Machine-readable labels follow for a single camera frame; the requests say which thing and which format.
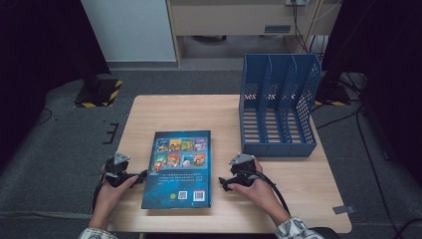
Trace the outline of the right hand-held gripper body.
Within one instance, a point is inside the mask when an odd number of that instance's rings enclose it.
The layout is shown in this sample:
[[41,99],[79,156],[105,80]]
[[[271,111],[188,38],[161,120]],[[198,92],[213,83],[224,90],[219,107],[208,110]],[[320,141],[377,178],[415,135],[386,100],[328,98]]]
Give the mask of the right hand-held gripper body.
[[255,156],[251,154],[238,153],[229,161],[230,171],[234,175],[228,180],[229,184],[237,183],[244,186],[251,186],[255,179],[260,178],[256,169]]

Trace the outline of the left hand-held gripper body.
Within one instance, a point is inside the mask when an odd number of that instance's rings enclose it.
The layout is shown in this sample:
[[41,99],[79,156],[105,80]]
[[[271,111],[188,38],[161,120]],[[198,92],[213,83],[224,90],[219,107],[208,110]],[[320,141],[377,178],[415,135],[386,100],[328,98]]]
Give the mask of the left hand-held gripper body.
[[119,187],[132,177],[132,174],[126,172],[129,160],[129,156],[117,151],[105,162],[105,180],[112,187]]

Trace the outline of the blue picture book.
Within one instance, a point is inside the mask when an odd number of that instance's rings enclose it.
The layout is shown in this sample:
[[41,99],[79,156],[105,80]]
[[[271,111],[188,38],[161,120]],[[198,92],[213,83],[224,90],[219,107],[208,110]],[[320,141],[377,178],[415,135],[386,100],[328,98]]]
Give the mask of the blue picture book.
[[141,208],[211,206],[211,131],[157,131]]

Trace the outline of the blue plastic file rack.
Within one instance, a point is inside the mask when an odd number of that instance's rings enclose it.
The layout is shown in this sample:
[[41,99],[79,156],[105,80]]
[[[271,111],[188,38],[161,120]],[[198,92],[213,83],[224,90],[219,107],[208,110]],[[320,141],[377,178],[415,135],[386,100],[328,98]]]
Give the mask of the blue plastic file rack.
[[247,54],[239,101],[241,150],[257,157],[308,157],[320,79],[313,54]]

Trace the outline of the person's right hand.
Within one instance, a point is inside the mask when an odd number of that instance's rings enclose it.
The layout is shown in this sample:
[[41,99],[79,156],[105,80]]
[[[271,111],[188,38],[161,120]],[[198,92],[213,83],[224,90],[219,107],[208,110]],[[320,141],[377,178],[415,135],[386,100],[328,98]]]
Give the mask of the person's right hand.
[[286,210],[279,202],[279,199],[274,194],[271,186],[261,178],[255,179],[251,186],[238,184],[235,192],[248,197],[257,207],[268,215],[272,210]]

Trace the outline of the person's left hand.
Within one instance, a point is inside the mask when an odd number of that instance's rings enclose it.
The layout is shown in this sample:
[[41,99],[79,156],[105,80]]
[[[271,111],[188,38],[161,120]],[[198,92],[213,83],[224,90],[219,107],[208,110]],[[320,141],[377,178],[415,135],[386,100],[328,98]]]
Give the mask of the person's left hand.
[[101,179],[100,191],[96,199],[93,216],[110,217],[119,200],[129,188],[134,186],[137,179],[137,175],[132,176],[118,187],[113,187],[105,179]]

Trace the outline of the black striped stand base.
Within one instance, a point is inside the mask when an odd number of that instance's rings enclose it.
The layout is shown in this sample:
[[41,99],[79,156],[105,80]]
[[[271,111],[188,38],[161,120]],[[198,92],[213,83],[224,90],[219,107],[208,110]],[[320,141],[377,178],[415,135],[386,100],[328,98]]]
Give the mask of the black striped stand base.
[[333,78],[329,72],[323,71],[316,91],[316,106],[348,106],[350,98],[339,78]]
[[110,107],[116,99],[122,81],[97,80],[91,87],[83,85],[75,99],[76,108]]

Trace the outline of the grey tape piece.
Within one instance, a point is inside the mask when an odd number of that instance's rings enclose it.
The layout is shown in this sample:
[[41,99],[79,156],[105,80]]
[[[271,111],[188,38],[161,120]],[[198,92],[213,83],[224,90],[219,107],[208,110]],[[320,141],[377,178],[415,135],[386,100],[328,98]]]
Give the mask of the grey tape piece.
[[351,214],[355,212],[355,209],[352,205],[346,206],[346,205],[341,205],[341,206],[335,206],[332,208],[333,212],[338,215],[338,214]]

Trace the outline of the white cabinet panel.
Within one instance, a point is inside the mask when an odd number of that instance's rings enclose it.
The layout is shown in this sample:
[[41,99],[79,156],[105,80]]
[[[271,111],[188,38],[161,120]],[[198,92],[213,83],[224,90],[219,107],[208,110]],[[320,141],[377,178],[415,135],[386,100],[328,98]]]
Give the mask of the white cabinet panel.
[[166,0],[82,0],[111,63],[175,62]]

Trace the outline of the dark curtain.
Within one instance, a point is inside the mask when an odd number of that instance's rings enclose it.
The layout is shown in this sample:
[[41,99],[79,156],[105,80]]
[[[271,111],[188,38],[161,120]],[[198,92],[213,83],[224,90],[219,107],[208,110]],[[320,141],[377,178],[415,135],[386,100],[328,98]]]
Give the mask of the dark curtain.
[[50,90],[108,72],[82,0],[0,0],[0,168]]
[[422,0],[344,0],[322,68],[323,91],[366,76],[360,100],[387,158],[422,186]]

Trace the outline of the grey label plate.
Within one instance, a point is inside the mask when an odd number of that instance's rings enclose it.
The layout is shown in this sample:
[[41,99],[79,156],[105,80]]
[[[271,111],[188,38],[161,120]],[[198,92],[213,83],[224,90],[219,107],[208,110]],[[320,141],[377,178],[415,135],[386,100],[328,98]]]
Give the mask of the grey label plate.
[[291,25],[266,25],[264,32],[266,34],[288,34],[291,29]]

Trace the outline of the beige wooden desk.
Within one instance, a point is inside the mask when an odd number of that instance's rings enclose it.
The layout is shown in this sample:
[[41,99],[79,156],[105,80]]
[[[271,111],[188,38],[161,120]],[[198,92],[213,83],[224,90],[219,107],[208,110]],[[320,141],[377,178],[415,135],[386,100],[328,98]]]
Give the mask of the beige wooden desk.
[[[311,49],[314,36],[328,36],[344,0],[166,0],[176,63],[183,61],[184,40],[192,36],[282,36],[292,53]],[[288,34],[266,34],[266,25],[291,25]]]

